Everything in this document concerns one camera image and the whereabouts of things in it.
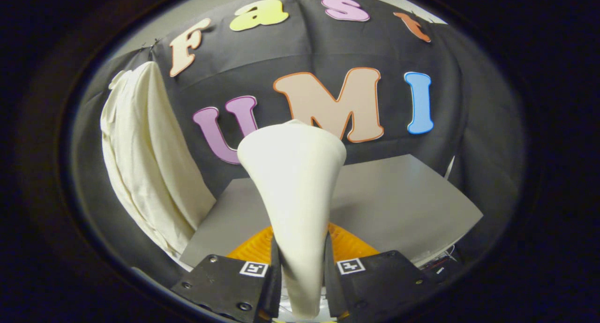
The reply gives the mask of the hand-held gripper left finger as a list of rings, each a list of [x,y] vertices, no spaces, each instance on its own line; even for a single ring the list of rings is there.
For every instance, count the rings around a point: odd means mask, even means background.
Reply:
[[[282,271],[272,227],[227,256],[214,253],[171,290],[194,305],[238,323],[270,323],[279,315]]]

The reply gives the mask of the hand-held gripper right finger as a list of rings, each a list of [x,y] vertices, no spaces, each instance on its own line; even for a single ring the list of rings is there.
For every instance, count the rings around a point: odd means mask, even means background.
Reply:
[[[339,323],[390,323],[426,301],[438,284],[398,251],[378,252],[330,223],[324,287]]]

